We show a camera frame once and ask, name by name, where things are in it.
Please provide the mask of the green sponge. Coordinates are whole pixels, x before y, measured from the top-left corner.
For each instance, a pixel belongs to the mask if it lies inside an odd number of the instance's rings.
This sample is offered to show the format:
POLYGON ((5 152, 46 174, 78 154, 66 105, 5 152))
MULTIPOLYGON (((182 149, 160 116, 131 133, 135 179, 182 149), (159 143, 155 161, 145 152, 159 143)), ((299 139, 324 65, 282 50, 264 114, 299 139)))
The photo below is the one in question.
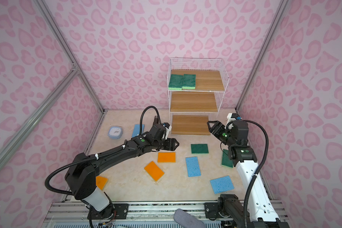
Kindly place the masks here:
POLYGON ((182 89, 186 89, 186 90, 196 89, 196 75, 195 74, 183 75, 182 89))
POLYGON ((191 152, 192 154, 208 154, 209 148, 207 144, 191 144, 191 152))
POLYGON ((233 161, 229 159, 228 152, 229 152, 228 150, 225 150, 225 149, 223 150, 221 165, 225 167, 233 168, 234 167, 233 161))
POLYGON ((183 75, 171 74, 168 89, 172 91, 182 90, 183 75))

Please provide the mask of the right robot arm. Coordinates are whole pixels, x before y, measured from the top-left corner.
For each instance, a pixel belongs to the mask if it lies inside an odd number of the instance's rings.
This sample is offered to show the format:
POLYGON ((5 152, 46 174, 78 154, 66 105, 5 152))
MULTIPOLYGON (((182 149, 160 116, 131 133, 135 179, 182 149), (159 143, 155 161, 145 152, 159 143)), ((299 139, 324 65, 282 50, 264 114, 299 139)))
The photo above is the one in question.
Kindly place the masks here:
POLYGON ((228 157, 246 189, 243 201, 233 194, 221 194, 218 198, 220 214, 229 215, 235 228, 288 228, 289 224, 280 219, 271 205, 260 176, 268 156, 269 138, 266 130, 256 122, 239 117, 226 125, 220 121, 208 121, 207 125, 209 132, 228 147, 228 157), (257 126, 265 137, 265 149, 260 162, 249 146, 249 124, 257 126))

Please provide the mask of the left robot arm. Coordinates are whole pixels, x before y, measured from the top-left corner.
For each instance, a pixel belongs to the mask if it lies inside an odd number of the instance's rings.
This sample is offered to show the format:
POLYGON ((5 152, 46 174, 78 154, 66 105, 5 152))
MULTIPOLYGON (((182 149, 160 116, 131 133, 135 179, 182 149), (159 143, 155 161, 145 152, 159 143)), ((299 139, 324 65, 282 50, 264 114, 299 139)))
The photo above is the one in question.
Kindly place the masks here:
POLYGON ((168 137, 171 126, 162 123, 158 117, 148 132, 140 132, 137 136, 126 140, 113 149, 85 155, 78 154, 72 163, 53 171, 45 179, 45 187, 55 193, 72 195, 76 200, 85 203, 90 210, 103 214, 109 218, 113 214, 114 206, 110 198, 96 185, 96 177, 107 169, 150 152, 174 152, 180 145, 175 138, 168 137), (69 190, 60 190, 51 186, 51 179, 62 171, 67 171, 65 181, 69 190))

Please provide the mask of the orange sponge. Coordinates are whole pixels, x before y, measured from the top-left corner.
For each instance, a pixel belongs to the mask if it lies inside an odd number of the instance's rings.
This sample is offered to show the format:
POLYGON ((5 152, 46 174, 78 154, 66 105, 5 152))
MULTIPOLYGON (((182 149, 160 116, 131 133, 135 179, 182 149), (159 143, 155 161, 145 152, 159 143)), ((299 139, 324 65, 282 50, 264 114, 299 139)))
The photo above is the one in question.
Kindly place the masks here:
POLYGON ((103 176, 96 177, 96 185, 100 190, 103 190, 107 183, 108 183, 108 178, 103 177, 103 176))
POLYGON ((154 181, 159 181, 160 178, 164 176, 164 171, 162 171, 154 161, 147 164, 144 170, 152 177, 154 181))
POLYGON ((159 152, 157 162, 158 163, 175 163, 176 153, 175 152, 159 152))

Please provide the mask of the orange sponge front centre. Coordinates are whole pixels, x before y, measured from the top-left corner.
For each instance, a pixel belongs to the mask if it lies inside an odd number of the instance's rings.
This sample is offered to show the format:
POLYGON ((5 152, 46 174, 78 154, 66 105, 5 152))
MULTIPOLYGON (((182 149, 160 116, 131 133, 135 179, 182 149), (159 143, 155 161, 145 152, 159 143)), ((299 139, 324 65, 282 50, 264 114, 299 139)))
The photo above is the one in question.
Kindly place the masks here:
POLYGON ((154 181, 159 181, 160 178, 164 176, 164 171, 162 171, 154 161, 147 164, 144 170, 152 177, 154 181))

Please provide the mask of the blue sponge centre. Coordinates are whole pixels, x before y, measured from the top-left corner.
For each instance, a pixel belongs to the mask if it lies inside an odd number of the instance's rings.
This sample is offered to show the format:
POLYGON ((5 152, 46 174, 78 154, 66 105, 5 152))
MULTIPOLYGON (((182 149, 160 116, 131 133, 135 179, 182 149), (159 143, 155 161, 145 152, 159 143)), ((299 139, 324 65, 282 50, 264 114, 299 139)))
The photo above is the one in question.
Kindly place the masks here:
POLYGON ((188 177, 201 176, 200 165, 197 157, 185 158, 188 177))

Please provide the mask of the blue sponge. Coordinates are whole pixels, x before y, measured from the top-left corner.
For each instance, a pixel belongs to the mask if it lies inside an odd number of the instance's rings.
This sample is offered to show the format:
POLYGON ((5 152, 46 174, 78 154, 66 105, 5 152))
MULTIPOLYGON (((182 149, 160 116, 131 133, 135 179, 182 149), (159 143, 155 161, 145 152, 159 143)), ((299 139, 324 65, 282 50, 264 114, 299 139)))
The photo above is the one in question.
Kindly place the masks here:
POLYGON ((133 133, 132 133, 132 138, 142 134, 143 131, 144 131, 144 124, 142 124, 142 125, 135 124, 134 129, 133 129, 133 133))
POLYGON ((233 182, 229 176, 212 179, 210 180, 210 183, 215 194, 228 192, 234 189, 233 182))
POLYGON ((200 165, 197 157, 185 158, 188 177, 201 176, 200 165))

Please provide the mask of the blue sponge back left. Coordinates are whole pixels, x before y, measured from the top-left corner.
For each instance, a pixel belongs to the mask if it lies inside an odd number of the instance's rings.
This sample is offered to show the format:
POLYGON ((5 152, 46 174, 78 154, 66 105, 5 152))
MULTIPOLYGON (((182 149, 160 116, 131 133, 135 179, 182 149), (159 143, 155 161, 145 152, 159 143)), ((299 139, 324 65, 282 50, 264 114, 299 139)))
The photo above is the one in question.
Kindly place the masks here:
POLYGON ((142 125, 135 124, 134 129, 133 129, 133 133, 132 133, 132 138, 142 134, 143 131, 144 131, 144 124, 142 124, 142 125))

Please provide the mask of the blue sponge front right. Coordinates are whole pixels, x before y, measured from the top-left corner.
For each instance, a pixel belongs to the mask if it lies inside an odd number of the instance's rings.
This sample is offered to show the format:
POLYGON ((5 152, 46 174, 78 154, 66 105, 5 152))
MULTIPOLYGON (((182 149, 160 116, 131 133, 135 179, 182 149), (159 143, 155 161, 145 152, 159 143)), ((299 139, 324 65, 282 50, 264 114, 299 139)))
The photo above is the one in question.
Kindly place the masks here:
POLYGON ((210 183, 215 194, 228 192, 234 189, 233 182, 229 176, 212 179, 210 180, 210 183))

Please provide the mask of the blue square timer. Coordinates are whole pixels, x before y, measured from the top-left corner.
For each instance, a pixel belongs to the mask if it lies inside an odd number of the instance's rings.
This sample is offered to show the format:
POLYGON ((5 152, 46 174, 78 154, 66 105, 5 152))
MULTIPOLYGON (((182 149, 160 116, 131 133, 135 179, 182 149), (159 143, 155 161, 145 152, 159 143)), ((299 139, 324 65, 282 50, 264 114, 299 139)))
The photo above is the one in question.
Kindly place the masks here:
POLYGON ((119 126, 112 126, 110 127, 109 131, 108 131, 108 137, 111 139, 120 139, 122 137, 123 134, 123 129, 119 126))

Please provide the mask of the grey cloth object front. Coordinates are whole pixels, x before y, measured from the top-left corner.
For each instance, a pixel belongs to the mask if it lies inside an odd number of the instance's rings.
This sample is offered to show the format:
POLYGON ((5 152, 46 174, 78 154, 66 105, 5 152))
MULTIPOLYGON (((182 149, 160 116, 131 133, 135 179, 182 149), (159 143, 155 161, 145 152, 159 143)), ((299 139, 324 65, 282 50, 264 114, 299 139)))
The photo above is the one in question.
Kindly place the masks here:
POLYGON ((173 219, 183 228, 206 228, 205 224, 202 221, 196 219, 182 209, 177 209, 175 211, 173 219))

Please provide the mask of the orange sponge front left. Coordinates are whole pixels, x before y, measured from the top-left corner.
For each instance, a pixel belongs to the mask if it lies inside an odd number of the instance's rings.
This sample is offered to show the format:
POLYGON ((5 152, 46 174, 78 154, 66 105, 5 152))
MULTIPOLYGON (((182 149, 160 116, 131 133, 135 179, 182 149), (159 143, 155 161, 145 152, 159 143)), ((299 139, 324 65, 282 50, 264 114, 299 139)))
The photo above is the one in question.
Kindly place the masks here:
POLYGON ((108 178, 103 177, 103 176, 96 177, 96 185, 100 190, 103 190, 107 183, 108 183, 108 178))

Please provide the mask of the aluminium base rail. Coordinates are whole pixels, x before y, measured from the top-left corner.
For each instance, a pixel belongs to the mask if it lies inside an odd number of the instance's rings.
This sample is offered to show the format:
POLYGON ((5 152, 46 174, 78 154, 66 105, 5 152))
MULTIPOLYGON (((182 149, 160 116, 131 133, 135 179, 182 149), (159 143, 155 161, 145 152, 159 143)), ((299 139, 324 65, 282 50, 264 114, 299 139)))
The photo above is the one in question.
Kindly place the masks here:
POLYGON ((115 219, 92 219, 88 208, 80 201, 53 203, 47 213, 44 228, 178 228, 174 214, 181 209, 202 221, 207 228, 230 228, 232 218, 218 212, 217 202, 209 201, 118 201, 120 211, 115 219))

